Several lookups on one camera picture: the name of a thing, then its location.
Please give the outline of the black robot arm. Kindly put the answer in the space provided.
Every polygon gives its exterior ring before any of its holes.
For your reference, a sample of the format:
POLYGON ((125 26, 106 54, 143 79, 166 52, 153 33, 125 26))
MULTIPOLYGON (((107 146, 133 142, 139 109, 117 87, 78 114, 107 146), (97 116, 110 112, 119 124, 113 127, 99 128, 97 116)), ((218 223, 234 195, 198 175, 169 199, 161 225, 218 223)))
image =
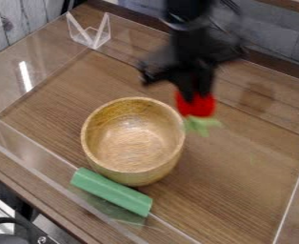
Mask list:
POLYGON ((195 95, 210 94, 218 66, 245 54, 239 34, 210 27, 218 2, 239 25, 242 11, 231 0, 165 0, 161 22, 170 31, 167 42, 137 61, 142 85, 169 81, 187 103, 195 95))

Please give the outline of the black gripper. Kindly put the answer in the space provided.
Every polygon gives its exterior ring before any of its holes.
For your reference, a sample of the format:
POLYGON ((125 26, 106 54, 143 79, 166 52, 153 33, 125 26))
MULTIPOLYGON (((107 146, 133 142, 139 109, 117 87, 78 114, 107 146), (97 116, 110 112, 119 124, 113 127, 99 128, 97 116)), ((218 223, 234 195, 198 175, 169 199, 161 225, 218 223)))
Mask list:
POLYGON ((214 68, 245 54, 243 40, 219 30, 173 30, 167 42, 139 58, 135 68, 143 86, 173 78, 182 99, 190 103, 195 92, 207 96, 213 88, 214 68))

